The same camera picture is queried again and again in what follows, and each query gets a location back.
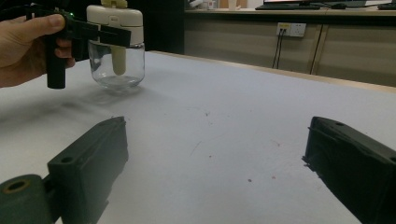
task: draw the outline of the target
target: table surface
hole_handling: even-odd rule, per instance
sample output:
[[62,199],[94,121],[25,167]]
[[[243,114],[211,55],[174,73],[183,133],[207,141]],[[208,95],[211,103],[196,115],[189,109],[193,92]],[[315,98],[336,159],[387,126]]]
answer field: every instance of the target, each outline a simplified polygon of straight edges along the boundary
[[0,181],[45,176],[93,125],[124,116],[130,160],[99,223],[359,223],[304,167],[307,127],[336,119],[396,148],[393,88],[154,52],[146,68],[128,94],[99,87],[87,61],[65,90],[45,77],[0,90]]

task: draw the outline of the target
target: cable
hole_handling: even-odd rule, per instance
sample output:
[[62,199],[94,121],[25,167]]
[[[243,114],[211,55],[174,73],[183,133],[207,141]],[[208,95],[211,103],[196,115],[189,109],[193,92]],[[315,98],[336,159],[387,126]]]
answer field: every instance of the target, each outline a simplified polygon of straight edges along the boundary
[[282,35],[280,36],[280,43],[279,43],[279,54],[277,55],[277,63],[276,63],[276,69],[279,68],[279,61],[280,61],[280,51],[282,50],[282,40],[283,36],[285,35],[286,30],[283,30]]
[[277,43],[276,43],[276,51],[275,51],[275,56],[274,56],[274,61],[273,61],[273,66],[272,68],[274,68],[275,66],[275,61],[276,61],[276,56],[277,56],[277,50],[279,49],[279,43],[280,43],[280,35],[281,33],[283,33],[283,29],[279,30],[279,34],[277,35]]

